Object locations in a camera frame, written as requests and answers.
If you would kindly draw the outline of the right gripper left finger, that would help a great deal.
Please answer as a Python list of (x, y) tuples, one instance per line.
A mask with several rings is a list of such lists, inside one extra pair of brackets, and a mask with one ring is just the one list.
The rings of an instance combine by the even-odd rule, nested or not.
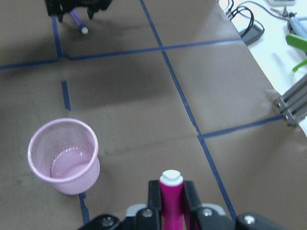
[(158, 230), (162, 229), (162, 200), (159, 180), (151, 180), (148, 182), (148, 201), (147, 207), (155, 210), (157, 213)]

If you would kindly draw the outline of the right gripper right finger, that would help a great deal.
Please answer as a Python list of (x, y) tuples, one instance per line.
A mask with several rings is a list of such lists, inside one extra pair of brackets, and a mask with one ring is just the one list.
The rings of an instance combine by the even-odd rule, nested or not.
[(184, 181), (183, 214), (187, 230), (203, 230), (203, 207), (193, 181)]

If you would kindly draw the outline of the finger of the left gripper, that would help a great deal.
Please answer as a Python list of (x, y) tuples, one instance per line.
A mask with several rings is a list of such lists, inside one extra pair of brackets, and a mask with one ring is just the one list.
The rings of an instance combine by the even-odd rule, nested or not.
[(87, 8), (87, 15), (88, 15), (89, 20), (93, 19), (95, 13), (96, 13), (95, 7), (88, 7)]
[(59, 23), (62, 23), (63, 22), (63, 11), (57, 11), (55, 12), (55, 16), (58, 20)]

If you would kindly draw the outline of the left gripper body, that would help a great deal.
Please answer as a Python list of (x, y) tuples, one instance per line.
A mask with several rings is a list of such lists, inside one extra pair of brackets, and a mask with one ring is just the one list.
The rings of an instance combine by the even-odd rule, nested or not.
[(96, 12), (106, 10), (112, 0), (45, 0), (47, 13), (49, 16), (55, 16), (55, 12), (63, 11), (69, 13), (75, 8), (95, 7)]

